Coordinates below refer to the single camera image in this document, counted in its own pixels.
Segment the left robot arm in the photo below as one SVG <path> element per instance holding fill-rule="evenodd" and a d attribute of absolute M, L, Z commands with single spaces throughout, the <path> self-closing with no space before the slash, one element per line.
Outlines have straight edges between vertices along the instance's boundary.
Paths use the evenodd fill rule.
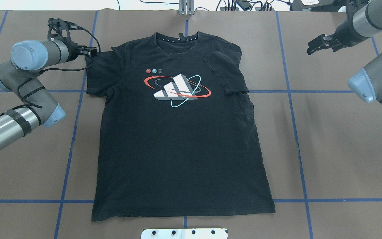
<path fill-rule="evenodd" d="M 37 127 L 50 128 L 65 118 L 62 106 L 38 79 L 42 70 L 70 56 L 94 56 L 97 50 L 83 45 L 69 49 L 61 40 L 26 40 L 12 47 L 10 59 L 0 64 L 0 89 L 15 93 L 22 104 L 0 114 L 0 151 Z"/>

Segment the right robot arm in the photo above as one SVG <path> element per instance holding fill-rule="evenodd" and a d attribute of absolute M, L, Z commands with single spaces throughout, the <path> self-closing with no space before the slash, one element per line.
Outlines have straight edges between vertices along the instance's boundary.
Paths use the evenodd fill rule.
<path fill-rule="evenodd" d="M 353 47 L 382 32 L 382 0 L 335 0 L 346 7 L 346 20 L 331 35 L 321 34 L 308 43 L 307 54 Z M 382 52 L 374 46 L 376 57 L 349 80 L 349 88 L 364 102 L 382 105 Z"/>

